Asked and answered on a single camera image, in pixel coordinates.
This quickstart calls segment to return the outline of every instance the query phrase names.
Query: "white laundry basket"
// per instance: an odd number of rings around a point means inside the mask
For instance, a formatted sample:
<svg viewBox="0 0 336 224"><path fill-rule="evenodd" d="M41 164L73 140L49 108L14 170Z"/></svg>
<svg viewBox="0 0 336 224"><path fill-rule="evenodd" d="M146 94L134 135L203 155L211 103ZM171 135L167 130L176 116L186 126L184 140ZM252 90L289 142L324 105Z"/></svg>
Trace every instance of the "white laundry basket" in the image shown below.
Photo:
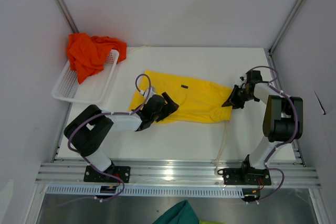
<svg viewBox="0 0 336 224"><path fill-rule="evenodd" d="M118 57L119 52L111 50L104 64L104 70L89 76L81 85L78 83L77 72L70 70L68 60L53 88L52 97L67 102L99 103L110 84Z"/></svg>

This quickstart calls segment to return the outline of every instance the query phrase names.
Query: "gray floor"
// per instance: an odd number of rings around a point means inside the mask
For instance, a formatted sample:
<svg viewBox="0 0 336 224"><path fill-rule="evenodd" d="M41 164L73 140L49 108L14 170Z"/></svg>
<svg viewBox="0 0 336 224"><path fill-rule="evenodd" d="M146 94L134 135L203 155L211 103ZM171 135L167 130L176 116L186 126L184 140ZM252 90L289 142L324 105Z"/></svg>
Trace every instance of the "gray floor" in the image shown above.
<svg viewBox="0 0 336 224"><path fill-rule="evenodd" d="M62 207L57 204L76 198L70 195L46 195L38 224L137 223L148 224L174 204L180 197L127 197L99 203L80 200ZM317 224L309 192L306 189L282 189L260 205L245 205L240 199L187 198L198 218L233 223L304 223Z"/></svg>

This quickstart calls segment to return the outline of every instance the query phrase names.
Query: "green fabric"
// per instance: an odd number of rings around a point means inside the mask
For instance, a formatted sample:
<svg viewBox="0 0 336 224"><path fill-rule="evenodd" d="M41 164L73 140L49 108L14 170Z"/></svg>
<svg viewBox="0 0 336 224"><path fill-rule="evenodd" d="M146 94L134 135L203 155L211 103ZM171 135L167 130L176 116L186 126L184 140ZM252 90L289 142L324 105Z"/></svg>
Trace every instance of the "green fabric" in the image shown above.
<svg viewBox="0 0 336 224"><path fill-rule="evenodd" d="M224 224L222 222L211 222L211 221L204 221L204 220L200 220L199 224Z"/></svg>
<svg viewBox="0 0 336 224"><path fill-rule="evenodd" d="M199 219L189 202L184 200L171 207L153 224L199 224Z"/></svg>

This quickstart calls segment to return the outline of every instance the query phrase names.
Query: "red-orange fabric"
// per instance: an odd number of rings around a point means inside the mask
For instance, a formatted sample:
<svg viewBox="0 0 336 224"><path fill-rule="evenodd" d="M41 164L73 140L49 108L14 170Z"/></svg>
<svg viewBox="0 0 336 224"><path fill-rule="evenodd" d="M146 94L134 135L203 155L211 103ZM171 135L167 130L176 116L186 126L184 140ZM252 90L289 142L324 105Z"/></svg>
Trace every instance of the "red-orange fabric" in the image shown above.
<svg viewBox="0 0 336 224"><path fill-rule="evenodd" d="M89 37L86 33L69 35L67 55L70 69L77 71L79 84L104 69L103 64L112 49L119 52L117 63L126 59L127 43L123 41L110 37Z"/></svg>

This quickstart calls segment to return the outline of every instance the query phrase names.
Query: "beige cord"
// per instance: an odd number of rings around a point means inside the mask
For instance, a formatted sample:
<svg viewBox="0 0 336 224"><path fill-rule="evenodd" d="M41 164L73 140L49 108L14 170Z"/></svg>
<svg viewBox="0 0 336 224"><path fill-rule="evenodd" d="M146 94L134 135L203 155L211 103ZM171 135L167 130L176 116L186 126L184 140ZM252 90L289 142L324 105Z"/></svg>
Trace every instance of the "beige cord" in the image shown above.
<svg viewBox="0 0 336 224"><path fill-rule="evenodd" d="M129 54L131 54L131 53L133 53L133 52L135 52L135 51L138 51L139 49L145 48L145 47L151 47L151 46L144 45L144 46L142 46L142 47L135 47L135 48L129 50L129 51L126 53L126 55L129 55Z"/></svg>
<svg viewBox="0 0 336 224"><path fill-rule="evenodd" d="M219 152L218 152L218 155L217 155L215 161L213 161L214 165L216 166L216 168L215 168L215 173L216 174L217 174L217 171L218 171L218 163L219 163L219 160L220 160L220 158L221 158L221 156L223 154L223 151L225 149L225 145L227 143L227 138L228 138L227 137L227 135L228 135L227 134L227 132L228 132L227 128L228 128L228 125L229 125L229 121L224 121L224 124L225 124L225 126L224 126L224 133L223 133L222 144L221 144L221 147L219 149Z"/></svg>

